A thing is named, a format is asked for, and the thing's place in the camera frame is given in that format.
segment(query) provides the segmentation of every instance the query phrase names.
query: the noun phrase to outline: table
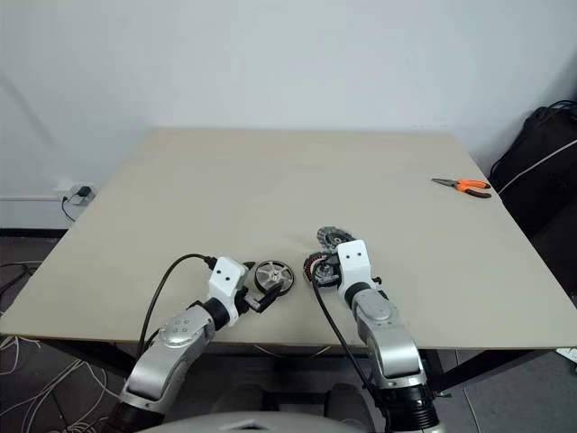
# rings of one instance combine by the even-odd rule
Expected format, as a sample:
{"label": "table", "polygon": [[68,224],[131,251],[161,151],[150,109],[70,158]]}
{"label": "table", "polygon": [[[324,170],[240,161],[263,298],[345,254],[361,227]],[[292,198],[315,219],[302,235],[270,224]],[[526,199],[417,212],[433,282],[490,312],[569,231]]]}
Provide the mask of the table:
{"label": "table", "polygon": [[[575,308],[499,197],[472,198],[433,177],[484,179],[449,134],[158,129],[70,228],[0,327],[61,344],[80,340],[97,355],[104,342],[136,340],[166,268],[182,254],[203,253],[280,260],[298,277],[287,296],[216,341],[336,345],[301,269],[318,250],[318,227],[340,226],[365,240],[419,347],[575,345]],[[204,300],[207,278],[202,263],[182,263],[149,329]],[[345,338],[361,345],[350,311],[334,293],[325,299]]]}

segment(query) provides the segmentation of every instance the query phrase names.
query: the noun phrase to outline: gear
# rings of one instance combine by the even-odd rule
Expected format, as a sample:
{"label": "gear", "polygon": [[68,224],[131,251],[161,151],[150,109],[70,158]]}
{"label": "gear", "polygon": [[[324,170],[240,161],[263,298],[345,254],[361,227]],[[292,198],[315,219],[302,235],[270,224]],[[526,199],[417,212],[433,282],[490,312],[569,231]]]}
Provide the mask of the gear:
{"label": "gear", "polygon": [[338,227],[326,226],[318,229],[316,240],[321,244],[323,251],[334,253],[339,244],[354,241],[354,237]]}
{"label": "gear", "polygon": [[305,278],[312,282],[313,280],[313,269],[317,263],[321,263],[316,268],[315,281],[319,287],[330,287],[334,286],[339,281],[339,274],[335,268],[335,263],[330,263],[332,261],[331,257],[325,253],[313,253],[308,256],[303,265],[303,273]]}

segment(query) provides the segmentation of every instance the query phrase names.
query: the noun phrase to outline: orange-handled pliers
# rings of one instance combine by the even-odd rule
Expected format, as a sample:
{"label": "orange-handled pliers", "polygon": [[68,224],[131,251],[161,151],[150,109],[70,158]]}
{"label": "orange-handled pliers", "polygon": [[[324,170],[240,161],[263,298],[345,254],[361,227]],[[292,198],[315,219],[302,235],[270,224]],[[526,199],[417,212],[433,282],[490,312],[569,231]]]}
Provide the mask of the orange-handled pliers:
{"label": "orange-handled pliers", "polygon": [[466,179],[459,179],[459,180],[431,179],[431,180],[433,182],[440,183],[441,185],[446,185],[447,187],[453,187],[457,191],[464,192],[465,194],[469,194],[470,196],[478,198],[490,197],[490,194],[488,192],[479,192],[469,188],[469,187],[483,188],[483,189],[490,188],[490,185],[488,183],[482,182],[480,180],[466,180]]}

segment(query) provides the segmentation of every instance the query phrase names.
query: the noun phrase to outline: power outlet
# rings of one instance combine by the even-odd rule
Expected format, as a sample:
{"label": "power outlet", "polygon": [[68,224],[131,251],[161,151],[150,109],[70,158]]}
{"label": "power outlet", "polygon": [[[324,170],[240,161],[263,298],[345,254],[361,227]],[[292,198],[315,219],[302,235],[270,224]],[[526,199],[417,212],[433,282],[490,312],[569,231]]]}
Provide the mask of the power outlet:
{"label": "power outlet", "polygon": [[[78,192],[83,187],[90,188],[90,193],[86,197],[78,196]],[[89,182],[61,181],[54,189],[54,192],[60,200],[66,197],[68,198],[68,203],[74,206],[86,206],[96,197],[96,188],[94,184]]]}

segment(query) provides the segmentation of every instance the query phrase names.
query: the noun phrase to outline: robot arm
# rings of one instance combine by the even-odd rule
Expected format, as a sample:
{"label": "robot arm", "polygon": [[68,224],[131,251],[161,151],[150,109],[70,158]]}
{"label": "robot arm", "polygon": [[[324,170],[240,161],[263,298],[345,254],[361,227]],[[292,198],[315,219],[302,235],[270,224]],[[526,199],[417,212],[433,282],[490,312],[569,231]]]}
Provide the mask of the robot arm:
{"label": "robot arm", "polygon": [[172,406],[190,365],[203,353],[215,332],[233,326],[239,315],[265,310],[278,296],[282,282],[260,300],[248,295],[249,269],[221,257],[208,281],[208,296],[169,319],[159,329],[124,384],[104,432],[134,432],[161,424]]}
{"label": "robot arm", "polygon": [[339,299],[353,312],[359,337],[369,349],[380,394],[377,404],[389,412],[390,429],[443,432],[417,346],[400,322],[397,308],[371,277],[364,242],[339,244],[336,252]]}

